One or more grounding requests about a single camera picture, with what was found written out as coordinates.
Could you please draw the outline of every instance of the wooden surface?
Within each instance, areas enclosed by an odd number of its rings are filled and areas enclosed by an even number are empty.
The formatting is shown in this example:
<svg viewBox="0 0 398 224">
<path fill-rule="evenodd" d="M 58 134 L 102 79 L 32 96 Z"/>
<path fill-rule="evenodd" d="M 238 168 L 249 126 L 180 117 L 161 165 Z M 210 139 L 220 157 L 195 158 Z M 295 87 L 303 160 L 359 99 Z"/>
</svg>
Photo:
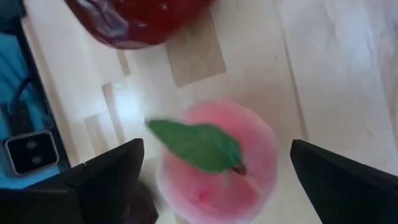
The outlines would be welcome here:
<svg viewBox="0 0 398 224">
<path fill-rule="evenodd" d="M 398 3 L 218 0 L 164 45 L 120 51 L 90 37 L 62 1 L 26 0 L 24 28 L 70 162 L 143 138 L 150 116 L 221 98 L 254 110 L 279 141 L 279 179 L 254 223 L 320 223 L 289 159 L 305 139 L 398 174 Z M 184 223 L 159 199 L 158 223 Z"/>
</svg>

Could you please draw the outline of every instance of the pink peach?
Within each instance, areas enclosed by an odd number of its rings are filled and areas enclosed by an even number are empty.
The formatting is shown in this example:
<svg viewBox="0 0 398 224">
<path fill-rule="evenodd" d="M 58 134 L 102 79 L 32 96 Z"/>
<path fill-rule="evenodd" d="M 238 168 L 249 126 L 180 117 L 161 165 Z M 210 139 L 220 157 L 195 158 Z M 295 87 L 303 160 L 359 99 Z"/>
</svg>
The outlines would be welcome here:
<svg viewBox="0 0 398 224">
<path fill-rule="evenodd" d="M 253 111 L 226 101 L 194 106 L 183 120 L 212 123 L 234 137 L 248 174 L 203 172 L 168 151 L 162 153 L 157 184 L 167 203 L 194 224 L 248 223 L 262 210 L 276 179 L 276 140 Z"/>
</svg>

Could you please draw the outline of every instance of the green leaf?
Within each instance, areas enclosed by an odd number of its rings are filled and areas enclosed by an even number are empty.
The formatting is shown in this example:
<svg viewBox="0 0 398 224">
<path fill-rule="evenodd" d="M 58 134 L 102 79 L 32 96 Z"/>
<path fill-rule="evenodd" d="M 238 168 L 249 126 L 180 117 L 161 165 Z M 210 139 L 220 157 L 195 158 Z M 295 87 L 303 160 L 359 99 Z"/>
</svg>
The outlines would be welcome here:
<svg viewBox="0 0 398 224">
<path fill-rule="evenodd" d="M 186 125 L 153 119 L 147 127 L 177 157 L 206 172 L 223 172 L 242 164 L 237 140 L 214 124 Z"/>
</svg>

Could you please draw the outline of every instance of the blue mat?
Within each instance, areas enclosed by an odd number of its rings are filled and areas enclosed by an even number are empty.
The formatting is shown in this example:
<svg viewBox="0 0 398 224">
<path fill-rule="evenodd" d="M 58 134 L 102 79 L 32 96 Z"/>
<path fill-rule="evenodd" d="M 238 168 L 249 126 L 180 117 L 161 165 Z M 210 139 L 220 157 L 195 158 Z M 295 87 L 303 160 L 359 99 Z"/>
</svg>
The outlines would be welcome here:
<svg viewBox="0 0 398 224">
<path fill-rule="evenodd" d="M 9 105 L 21 82 L 28 76 L 27 67 L 17 39 L 12 35 L 0 33 L 0 104 Z M 36 131 L 44 129 L 47 119 L 43 103 L 31 85 L 24 90 L 21 99 L 26 101 L 30 118 Z M 0 114 L 0 140 L 8 138 L 9 130 L 5 124 L 4 116 Z M 5 159 L 3 145 L 0 145 L 0 188 L 21 189 L 59 174 L 59 168 L 52 166 L 26 177 L 13 177 L 7 175 L 9 164 Z"/>
</svg>

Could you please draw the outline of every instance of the red fruit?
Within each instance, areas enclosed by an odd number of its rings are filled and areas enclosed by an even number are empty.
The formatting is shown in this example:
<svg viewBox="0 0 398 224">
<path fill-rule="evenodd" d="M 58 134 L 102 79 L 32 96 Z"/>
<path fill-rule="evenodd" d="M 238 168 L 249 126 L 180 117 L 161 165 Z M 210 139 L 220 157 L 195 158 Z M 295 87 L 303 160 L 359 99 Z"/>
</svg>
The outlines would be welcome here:
<svg viewBox="0 0 398 224">
<path fill-rule="evenodd" d="M 213 0 L 65 0 L 86 30 L 117 49 L 164 42 Z"/>
</svg>

